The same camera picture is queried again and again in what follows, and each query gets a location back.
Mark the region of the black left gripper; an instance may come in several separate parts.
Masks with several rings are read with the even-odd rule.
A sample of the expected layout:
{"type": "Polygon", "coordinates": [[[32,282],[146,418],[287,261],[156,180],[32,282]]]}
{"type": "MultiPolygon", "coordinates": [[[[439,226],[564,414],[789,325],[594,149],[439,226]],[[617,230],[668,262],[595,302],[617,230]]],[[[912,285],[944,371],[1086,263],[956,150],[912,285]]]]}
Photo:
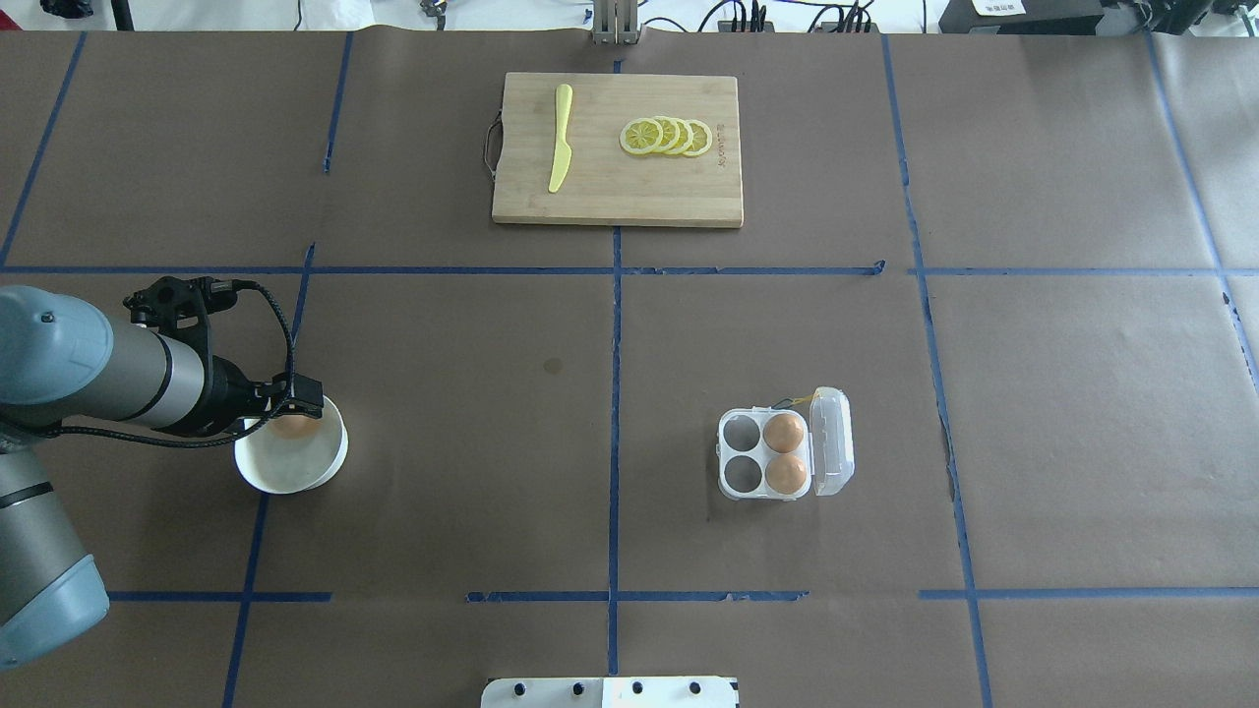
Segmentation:
{"type": "Polygon", "coordinates": [[[234,401],[227,432],[247,435],[283,414],[306,414],[324,418],[324,383],[306,375],[274,375],[269,383],[252,382],[239,401],[234,401]]]}

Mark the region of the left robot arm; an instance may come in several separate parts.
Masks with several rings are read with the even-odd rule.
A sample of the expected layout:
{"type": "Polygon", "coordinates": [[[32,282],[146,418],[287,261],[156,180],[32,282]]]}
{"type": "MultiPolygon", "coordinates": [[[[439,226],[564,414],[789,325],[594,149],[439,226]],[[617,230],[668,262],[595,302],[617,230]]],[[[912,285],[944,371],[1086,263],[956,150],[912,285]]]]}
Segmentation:
{"type": "Polygon", "coordinates": [[[324,385],[300,375],[295,336],[252,278],[165,276],[123,300],[127,319],[26,285],[1,292],[1,661],[13,671],[76,640],[111,601],[34,448],[89,436],[166,448],[251,438],[285,416],[324,417],[324,385]],[[243,291],[269,304],[278,375],[249,380],[217,355],[212,314],[243,291]]]}

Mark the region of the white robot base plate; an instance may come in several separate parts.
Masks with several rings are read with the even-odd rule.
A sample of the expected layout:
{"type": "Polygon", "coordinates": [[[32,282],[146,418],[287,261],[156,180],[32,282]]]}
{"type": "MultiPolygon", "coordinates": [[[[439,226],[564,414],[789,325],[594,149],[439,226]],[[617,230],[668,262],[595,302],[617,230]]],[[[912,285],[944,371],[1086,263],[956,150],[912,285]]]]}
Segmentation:
{"type": "Polygon", "coordinates": [[[487,682],[481,707],[739,707],[737,678],[565,677],[487,682]]]}

